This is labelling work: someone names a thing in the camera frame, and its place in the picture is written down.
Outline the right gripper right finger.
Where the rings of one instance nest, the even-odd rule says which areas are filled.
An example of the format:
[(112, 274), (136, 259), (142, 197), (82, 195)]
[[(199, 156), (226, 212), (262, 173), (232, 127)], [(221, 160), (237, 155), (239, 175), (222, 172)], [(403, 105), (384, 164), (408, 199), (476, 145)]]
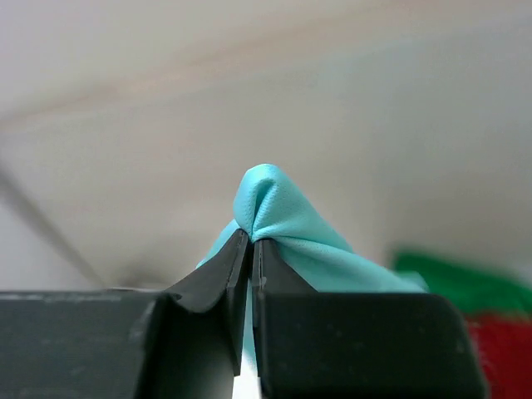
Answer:
[(325, 293), (254, 245), (253, 330), (266, 398), (486, 398), (466, 324), (428, 293)]

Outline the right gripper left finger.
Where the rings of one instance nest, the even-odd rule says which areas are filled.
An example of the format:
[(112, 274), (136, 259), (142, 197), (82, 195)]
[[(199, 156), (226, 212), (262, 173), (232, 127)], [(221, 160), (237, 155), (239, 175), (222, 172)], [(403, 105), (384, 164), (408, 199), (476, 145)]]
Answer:
[(162, 290), (1, 295), (4, 398), (229, 398), (242, 362), (249, 238)]

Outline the teal t shirt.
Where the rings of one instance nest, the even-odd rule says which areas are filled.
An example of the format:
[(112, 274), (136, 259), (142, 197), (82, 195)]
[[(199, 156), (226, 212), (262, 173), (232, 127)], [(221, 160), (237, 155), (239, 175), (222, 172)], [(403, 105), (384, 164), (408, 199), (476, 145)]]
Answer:
[(205, 255), (209, 261), (237, 229), (252, 242), (273, 239), (282, 259), (313, 288), (333, 293), (424, 293), (416, 273), (397, 274), (356, 254), (276, 165), (247, 170), (233, 202), (233, 218)]

